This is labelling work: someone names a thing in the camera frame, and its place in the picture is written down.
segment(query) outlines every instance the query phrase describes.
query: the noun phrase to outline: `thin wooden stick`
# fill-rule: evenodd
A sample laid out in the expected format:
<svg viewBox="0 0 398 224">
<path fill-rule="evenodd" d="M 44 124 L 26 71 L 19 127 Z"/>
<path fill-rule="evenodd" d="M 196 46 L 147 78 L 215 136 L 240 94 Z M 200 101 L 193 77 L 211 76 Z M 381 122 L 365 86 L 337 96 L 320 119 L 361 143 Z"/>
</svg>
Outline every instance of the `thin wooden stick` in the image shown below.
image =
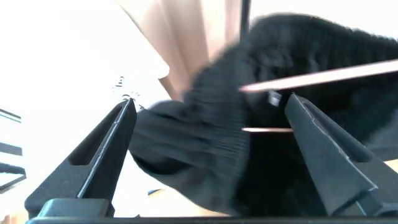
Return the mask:
<svg viewBox="0 0 398 224">
<path fill-rule="evenodd" d="M 242 131 L 248 132 L 273 132 L 273 133 L 291 133 L 291 128 L 242 128 Z"/>
<path fill-rule="evenodd" d="M 317 72 L 308 75 L 299 75 L 296 77 L 280 78 L 277 80 L 254 83 L 242 86 L 239 90 L 243 92 L 284 90 L 371 75 L 380 75 L 383 73 L 396 71 L 398 71 L 398 60 L 391 60 L 388 62 L 371 63 L 367 65 L 353 66 L 350 68 L 339 68 L 325 72 Z"/>
</svg>

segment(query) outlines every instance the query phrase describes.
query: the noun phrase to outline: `chopstick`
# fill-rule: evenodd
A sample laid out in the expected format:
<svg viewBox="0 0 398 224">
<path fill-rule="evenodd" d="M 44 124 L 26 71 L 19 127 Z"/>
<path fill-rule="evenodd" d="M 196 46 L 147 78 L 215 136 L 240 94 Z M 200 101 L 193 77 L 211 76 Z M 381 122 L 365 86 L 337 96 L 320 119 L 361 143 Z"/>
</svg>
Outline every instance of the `chopstick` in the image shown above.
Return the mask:
<svg viewBox="0 0 398 224">
<path fill-rule="evenodd" d="M 349 68 L 339 68 L 325 72 L 311 73 L 308 75 L 299 75 L 296 77 L 280 78 L 266 82 L 254 83 L 242 86 L 239 90 L 250 92 L 261 92 L 270 90 L 284 90 L 297 88 L 301 86 L 316 85 L 321 83 L 336 82 L 353 78 L 367 77 L 371 75 L 381 75 L 389 72 L 398 71 L 398 60 L 387 62 L 370 63 L 367 65 L 358 65 Z M 242 128 L 249 132 L 274 132 L 288 133 L 293 130 L 290 128 Z"/>
</svg>

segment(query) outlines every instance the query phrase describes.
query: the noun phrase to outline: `black garment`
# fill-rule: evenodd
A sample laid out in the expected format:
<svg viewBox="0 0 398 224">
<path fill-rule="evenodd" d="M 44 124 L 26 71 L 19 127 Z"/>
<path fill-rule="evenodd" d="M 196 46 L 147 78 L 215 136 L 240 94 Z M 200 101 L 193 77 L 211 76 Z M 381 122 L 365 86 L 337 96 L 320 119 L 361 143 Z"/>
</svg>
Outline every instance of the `black garment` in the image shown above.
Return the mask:
<svg viewBox="0 0 398 224">
<path fill-rule="evenodd" d="M 398 58 L 395 40 L 322 19 L 276 15 L 200 72 L 184 103 L 141 111 L 130 143 L 140 167 L 196 204 L 231 215 L 323 215 L 292 134 L 241 131 L 289 127 L 284 105 L 294 91 L 365 145 L 389 141 L 398 107 L 395 75 L 279 91 L 242 94 L 241 85 Z"/>
</svg>

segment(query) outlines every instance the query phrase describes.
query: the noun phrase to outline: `ribbed knit fabric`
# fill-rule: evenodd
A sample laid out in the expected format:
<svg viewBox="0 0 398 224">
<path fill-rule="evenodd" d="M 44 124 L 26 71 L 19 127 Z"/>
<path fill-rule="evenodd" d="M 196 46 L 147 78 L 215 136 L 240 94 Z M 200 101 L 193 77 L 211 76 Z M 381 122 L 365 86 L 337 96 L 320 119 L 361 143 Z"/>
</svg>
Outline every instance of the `ribbed knit fabric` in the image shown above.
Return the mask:
<svg viewBox="0 0 398 224">
<path fill-rule="evenodd" d="M 268 103 L 267 93 L 244 95 L 238 88 L 394 58 L 395 40 L 309 16 L 263 18 L 238 45 L 197 75 L 183 103 L 167 101 L 141 111 L 129 150 L 145 172 L 209 210 L 251 216 L 324 215 L 322 205 L 316 213 L 314 205 L 308 205 L 320 200 L 293 135 L 249 135 L 241 128 L 289 127 L 284 104 L 294 91 L 366 144 L 389 126 L 398 107 L 397 76 L 279 91 L 279 107 Z"/>
</svg>

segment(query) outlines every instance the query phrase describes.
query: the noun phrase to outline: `black cloth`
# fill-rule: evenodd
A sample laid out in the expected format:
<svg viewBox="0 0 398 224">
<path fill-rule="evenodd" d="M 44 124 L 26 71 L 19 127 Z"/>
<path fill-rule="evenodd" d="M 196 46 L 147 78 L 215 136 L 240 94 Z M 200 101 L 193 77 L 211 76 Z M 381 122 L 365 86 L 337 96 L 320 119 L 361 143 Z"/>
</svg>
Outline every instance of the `black cloth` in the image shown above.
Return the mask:
<svg viewBox="0 0 398 224">
<path fill-rule="evenodd" d="M 392 135 L 381 135 L 398 125 L 397 76 L 278 91 L 278 107 L 268 103 L 268 93 L 242 94 L 238 88 L 395 58 L 395 40 L 323 19 L 259 19 L 197 75 L 183 103 L 161 102 L 138 113 L 129 150 L 141 169 L 204 208 L 231 215 L 324 215 L 293 134 L 241 128 L 289 127 L 284 105 L 295 92 L 363 144 L 396 146 Z"/>
</svg>

